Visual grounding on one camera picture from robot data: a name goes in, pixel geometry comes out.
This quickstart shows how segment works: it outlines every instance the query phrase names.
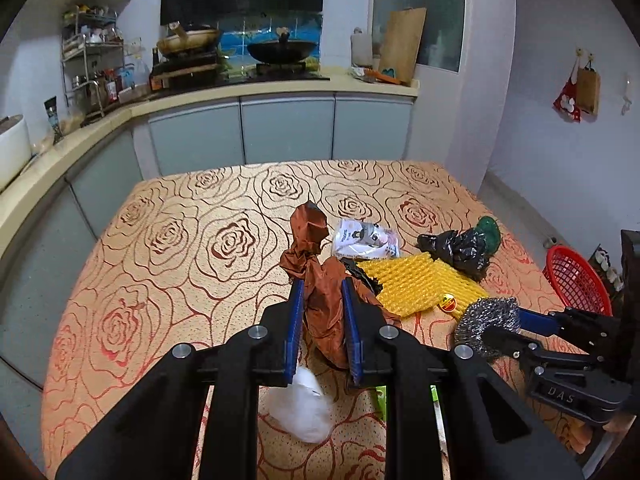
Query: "white plastic wrapper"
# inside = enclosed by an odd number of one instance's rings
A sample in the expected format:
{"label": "white plastic wrapper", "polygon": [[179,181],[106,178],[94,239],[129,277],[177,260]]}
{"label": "white plastic wrapper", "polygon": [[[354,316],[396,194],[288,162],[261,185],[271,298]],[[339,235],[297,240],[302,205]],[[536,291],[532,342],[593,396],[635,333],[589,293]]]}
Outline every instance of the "white plastic wrapper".
{"label": "white plastic wrapper", "polygon": [[270,415],[282,429],[303,442],[318,443],[329,436],[329,402],[311,370],[298,365],[293,383],[269,390]]}
{"label": "white plastic wrapper", "polygon": [[398,234],[378,224],[342,218],[338,222],[332,245],[337,258],[384,260],[400,256]]}

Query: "red plastic basket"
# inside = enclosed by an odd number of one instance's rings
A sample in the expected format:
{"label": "red plastic basket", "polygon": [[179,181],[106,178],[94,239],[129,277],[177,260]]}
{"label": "red plastic basket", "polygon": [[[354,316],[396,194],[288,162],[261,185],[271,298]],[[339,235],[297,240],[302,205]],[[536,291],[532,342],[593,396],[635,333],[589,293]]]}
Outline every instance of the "red plastic basket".
{"label": "red plastic basket", "polygon": [[555,246],[546,254],[545,278],[564,306],[611,316],[611,302],[596,271],[569,247]]}

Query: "white pot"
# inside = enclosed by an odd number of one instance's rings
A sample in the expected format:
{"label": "white pot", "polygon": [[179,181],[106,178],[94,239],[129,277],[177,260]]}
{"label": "white pot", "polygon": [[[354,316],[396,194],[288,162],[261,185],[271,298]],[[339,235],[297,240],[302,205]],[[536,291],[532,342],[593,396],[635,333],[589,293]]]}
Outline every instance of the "white pot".
{"label": "white pot", "polygon": [[20,173],[31,158],[27,123],[14,115],[0,124],[0,191]]}

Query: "yellow foam net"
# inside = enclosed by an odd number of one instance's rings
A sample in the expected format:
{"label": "yellow foam net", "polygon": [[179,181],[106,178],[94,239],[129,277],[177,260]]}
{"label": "yellow foam net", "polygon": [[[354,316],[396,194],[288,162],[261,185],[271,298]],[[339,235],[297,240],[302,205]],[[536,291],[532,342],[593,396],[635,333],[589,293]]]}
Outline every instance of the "yellow foam net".
{"label": "yellow foam net", "polygon": [[460,320],[471,303],[489,297],[474,280],[442,260],[433,261],[429,253],[359,262],[358,266],[382,284],[380,303],[401,317],[438,306],[450,294],[455,309],[448,314]]}

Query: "rose pattern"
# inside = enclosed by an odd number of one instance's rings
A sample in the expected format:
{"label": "rose pattern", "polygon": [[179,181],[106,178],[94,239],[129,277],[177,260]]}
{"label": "rose pattern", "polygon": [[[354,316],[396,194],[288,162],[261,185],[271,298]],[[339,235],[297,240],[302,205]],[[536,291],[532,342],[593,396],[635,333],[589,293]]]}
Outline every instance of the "rose pattern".
{"label": "rose pattern", "polygon": [[[306,200],[326,212],[330,229],[338,216],[351,216],[397,230],[404,254],[418,252],[419,234],[468,228],[488,214],[443,168],[417,162],[258,164],[138,184],[89,257],[54,338],[42,402],[50,478],[174,344],[220,344],[288,296],[278,263],[291,242],[289,217]],[[537,312],[561,310],[519,243],[502,233],[482,285],[491,294],[515,294]],[[324,243],[321,261],[330,250]],[[402,320],[404,330],[439,348],[450,346],[454,327],[437,309]],[[345,374],[308,344],[303,339],[300,362],[332,400],[334,428],[318,445],[290,437],[270,419],[261,391],[258,477],[383,478],[385,425],[370,395],[348,393]],[[548,348],[562,343],[552,337]],[[495,368],[524,390],[517,364],[498,360]],[[535,410],[560,438],[566,434],[565,418],[546,406]]]}

